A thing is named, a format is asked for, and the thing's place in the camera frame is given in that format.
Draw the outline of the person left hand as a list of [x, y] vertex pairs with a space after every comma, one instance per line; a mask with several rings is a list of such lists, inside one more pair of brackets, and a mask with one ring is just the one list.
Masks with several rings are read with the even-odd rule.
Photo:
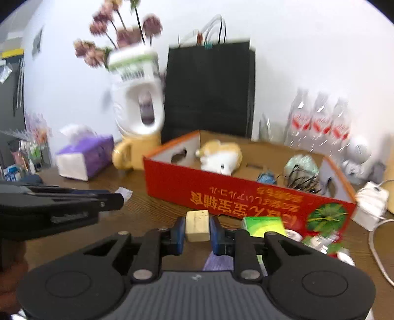
[[16, 291], [28, 271], [25, 254], [24, 241], [1, 240], [1, 319], [10, 319], [20, 310]]

